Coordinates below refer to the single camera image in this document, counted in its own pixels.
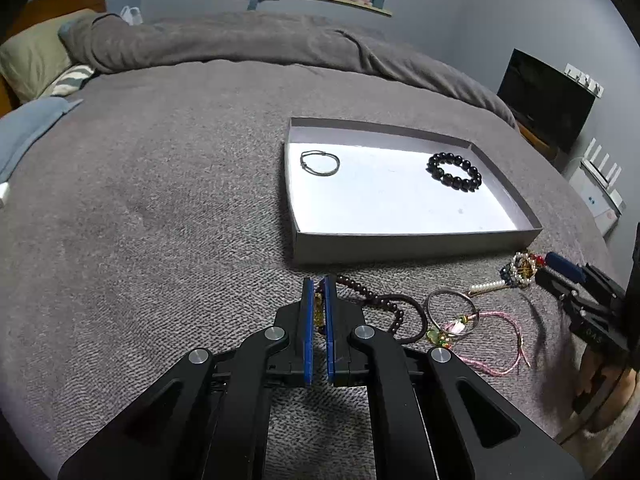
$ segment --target green pillow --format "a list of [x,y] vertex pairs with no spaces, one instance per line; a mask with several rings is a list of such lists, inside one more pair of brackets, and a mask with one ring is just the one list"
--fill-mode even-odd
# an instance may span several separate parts
[[0,45],[0,74],[9,83],[21,103],[34,100],[60,74],[72,65],[58,29],[91,9],[77,10],[38,23]]

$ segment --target gray blanket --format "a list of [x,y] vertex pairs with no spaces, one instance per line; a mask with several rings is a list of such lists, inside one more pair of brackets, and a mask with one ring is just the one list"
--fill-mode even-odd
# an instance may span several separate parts
[[[541,221],[532,250],[613,275],[562,176],[503,120],[461,100],[362,73],[226,59],[101,75],[78,97],[25,155],[0,211],[0,407],[52,476],[188,349],[224,351],[269,324],[300,297],[304,276],[341,271],[420,300],[497,279],[509,254],[293,267],[282,165],[292,116],[472,140]],[[518,318],[533,364],[486,380],[554,434],[571,410],[567,320],[536,287],[478,305]],[[441,319],[460,308],[443,304]],[[401,333],[417,328],[409,310]],[[366,391],[328,387],[319,337],[315,346],[314,385],[274,395],[266,478],[373,478]],[[494,319],[454,350],[508,367],[515,348],[510,326]]]
[[498,97],[462,72],[370,31],[324,18],[228,12],[130,27],[115,14],[89,15],[64,28],[71,56],[105,74],[188,61],[253,60],[380,76],[485,108],[516,128]]

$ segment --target wooden headboard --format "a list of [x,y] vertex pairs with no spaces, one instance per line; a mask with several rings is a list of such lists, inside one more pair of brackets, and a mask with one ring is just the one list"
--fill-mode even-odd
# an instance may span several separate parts
[[[24,6],[1,43],[37,23],[46,22],[81,9],[106,12],[107,7],[104,0],[31,0]],[[20,101],[4,78],[0,76],[0,117],[18,106],[20,106]]]

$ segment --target black television screen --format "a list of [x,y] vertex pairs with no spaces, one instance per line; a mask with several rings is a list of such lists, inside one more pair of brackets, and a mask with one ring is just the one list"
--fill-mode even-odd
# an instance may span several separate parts
[[595,96],[535,57],[514,49],[498,96],[538,138],[569,152]]

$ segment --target folded blanket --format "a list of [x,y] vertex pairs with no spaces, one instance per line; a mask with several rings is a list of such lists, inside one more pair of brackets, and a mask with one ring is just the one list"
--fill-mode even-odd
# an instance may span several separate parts
[[252,10],[129,27],[116,14],[98,14],[75,20],[60,39],[74,59],[103,73],[213,59],[302,64],[431,90],[489,110],[516,128],[507,105],[462,72],[406,45],[317,16]]

